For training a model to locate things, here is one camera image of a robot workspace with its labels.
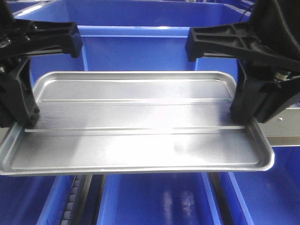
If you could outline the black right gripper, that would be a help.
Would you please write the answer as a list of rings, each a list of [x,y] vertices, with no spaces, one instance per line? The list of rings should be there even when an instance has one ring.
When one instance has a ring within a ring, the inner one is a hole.
[[[300,2],[258,0],[248,22],[191,27],[186,53],[240,59],[231,118],[265,123],[300,99]]]

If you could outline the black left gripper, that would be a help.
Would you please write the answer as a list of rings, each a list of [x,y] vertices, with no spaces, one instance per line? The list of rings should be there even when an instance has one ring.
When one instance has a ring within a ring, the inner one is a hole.
[[[33,128],[40,109],[33,95],[31,58],[19,55],[80,55],[83,41],[75,22],[15,20],[5,0],[0,2],[0,126],[17,123]]]

